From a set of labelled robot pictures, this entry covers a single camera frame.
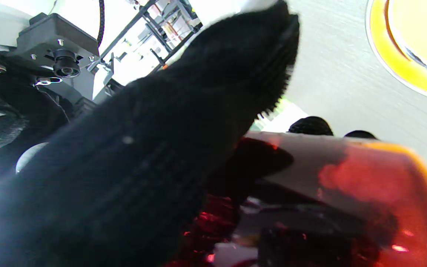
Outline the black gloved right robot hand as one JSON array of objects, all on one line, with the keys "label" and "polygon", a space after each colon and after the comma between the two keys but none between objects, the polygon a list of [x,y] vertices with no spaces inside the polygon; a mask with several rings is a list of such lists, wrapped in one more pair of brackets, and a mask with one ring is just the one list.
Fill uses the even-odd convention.
[{"label": "black gloved right robot hand", "polygon": [[93,101],[71,102],[45,86],[36,76],[14,65],[0,70],[0,179],[13,174],[20,156],[54,132],[92,111]]}]

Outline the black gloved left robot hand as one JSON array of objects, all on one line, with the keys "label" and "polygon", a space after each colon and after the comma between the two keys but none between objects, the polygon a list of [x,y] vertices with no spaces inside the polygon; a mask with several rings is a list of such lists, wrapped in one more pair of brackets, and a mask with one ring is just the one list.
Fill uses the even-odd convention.
[{"label": "black gloved left robot hand", "polygon": [[210,25],[168,69],[129,83],[0,179],[0,267],[161,267],[259,233],[259,263],[370,266],[365,221],[306,197],[246,215],[302,135],[246,138],[290,79],[299,17],[278,0]]}]

